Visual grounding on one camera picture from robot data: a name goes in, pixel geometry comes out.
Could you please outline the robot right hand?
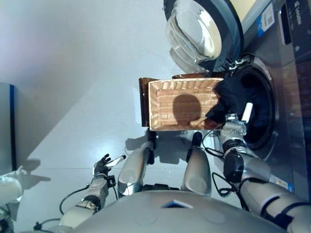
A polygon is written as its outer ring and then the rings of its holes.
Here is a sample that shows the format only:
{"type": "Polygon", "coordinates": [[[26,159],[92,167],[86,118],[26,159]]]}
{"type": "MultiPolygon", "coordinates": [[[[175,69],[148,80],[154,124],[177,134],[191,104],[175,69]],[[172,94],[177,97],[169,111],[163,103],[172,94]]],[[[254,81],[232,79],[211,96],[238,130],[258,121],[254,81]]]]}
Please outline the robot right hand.
{"type": "Polygon", "coordinates": [[[241,119],[238,118],[237,114],[227,114],[225,116],[225,121],[229,122],[237,122],[240,124],[248,124],[251,118],[252,110],[253,110],[253,103],[247,102],[242,114],[241,119]]]}

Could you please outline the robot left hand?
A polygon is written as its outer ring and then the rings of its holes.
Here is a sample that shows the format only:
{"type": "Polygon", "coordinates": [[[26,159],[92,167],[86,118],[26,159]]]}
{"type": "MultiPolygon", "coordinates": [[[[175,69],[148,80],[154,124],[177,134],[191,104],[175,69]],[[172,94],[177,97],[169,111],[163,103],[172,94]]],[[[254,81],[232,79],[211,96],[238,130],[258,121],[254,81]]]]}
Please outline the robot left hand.
{"type": "Polygon", "coordinates": [[[117,157],[116,159],[112,160],[109,154],[104,155],[101,160],[96,162],[93,167],[93,175],[98,174],[105,174],[107,175],[111,168],[115,167],[123,160],[126,159],[125,155],[117,157]]]}

